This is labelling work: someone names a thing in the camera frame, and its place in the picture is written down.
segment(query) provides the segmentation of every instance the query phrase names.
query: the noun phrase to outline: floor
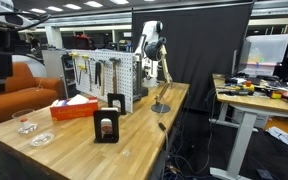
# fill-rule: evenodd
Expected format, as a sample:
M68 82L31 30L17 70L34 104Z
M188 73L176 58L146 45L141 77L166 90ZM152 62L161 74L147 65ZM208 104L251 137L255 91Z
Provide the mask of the floor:
M172 171L166 168L164 179L216 179L209 175L209 167L226 169L237 129L210 126L208 113L188 111L184 115L183 131L179 131L166 163L173 168ZM252 134L240 174L261 179L257 169L268 170L274 179L288 180L288 146L261 130ZM48 177L0 150L0 179Z

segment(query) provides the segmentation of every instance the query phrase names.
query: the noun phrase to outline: pegboard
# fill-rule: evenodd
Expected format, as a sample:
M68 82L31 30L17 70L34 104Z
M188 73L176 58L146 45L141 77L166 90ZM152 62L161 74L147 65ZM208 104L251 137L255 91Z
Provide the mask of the pegboard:
M91 50L72 50L72 53L76 54L73 56L76 89L106 102L107 94L113 93L114 73L110 58L119 59L116 64L117 94L124 94L126 111L133 112L133 53ZM100 79L95 84L97 62L104 64L104 84L101 84L104 85L104 95L101 94ZM119 101L113 101L113 105L121 107Z

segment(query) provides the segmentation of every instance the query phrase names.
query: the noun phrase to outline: lamp base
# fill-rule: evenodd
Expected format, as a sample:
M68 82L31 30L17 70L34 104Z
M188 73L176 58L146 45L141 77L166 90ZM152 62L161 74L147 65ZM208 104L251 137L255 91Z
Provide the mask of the lamp base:
M171 110L171 107L166 104L159 104L159 105L152 105L151 107L152 111L157 113L167 113Z

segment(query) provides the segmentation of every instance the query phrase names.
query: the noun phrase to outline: wooden table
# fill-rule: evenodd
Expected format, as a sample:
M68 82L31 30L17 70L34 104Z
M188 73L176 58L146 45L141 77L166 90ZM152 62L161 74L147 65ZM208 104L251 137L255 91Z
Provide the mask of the wooden table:
M170 130L189 85L174 83L166 91L161 103L171 111L164 114L151 110L161 88L150 89L148 96L134 103L134 113L119 117L116 144L94 144L93 117L53 123L46 107L31 116L38 128L29 134L19 134L14 119L1 123L0 147L59 179L147 179L165 141L158 123ZM100 101L99 107L107 107L107 103ZM55 135L50 144L29 145L34 136L45 132Z
M215 87L224 86L224 78L221 75L213 74ZM281 99L270 99L268 97L252 96L228 96L217 94L217 100L223 103L218 120L211 119L213 123L238 128L235 143L227 170L211 168L210 173L220 179L247 179L239 174L244 155L252 134L257 114L288 117L288 103ZM231 105L245 112L240 124L233 124L225 121L228 105Z

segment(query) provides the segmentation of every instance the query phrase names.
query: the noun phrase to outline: red box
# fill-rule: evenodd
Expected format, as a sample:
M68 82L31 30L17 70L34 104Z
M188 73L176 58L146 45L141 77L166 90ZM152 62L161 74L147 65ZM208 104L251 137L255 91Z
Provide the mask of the red box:
M98 99L96 97L88 99L90 102L85 104L50 107L53 121L93 116L93 112L98 110Z

